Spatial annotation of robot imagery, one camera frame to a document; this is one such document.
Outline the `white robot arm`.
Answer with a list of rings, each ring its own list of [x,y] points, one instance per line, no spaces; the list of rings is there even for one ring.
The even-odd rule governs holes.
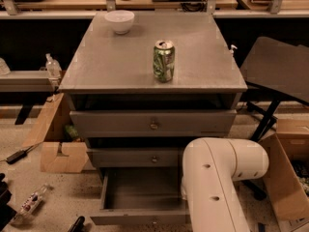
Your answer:
[[[193,232],[250,232],[234,182],[259,179],[268,165],[266,150],[251,140],[191,141],[183,152],[182,196]]]

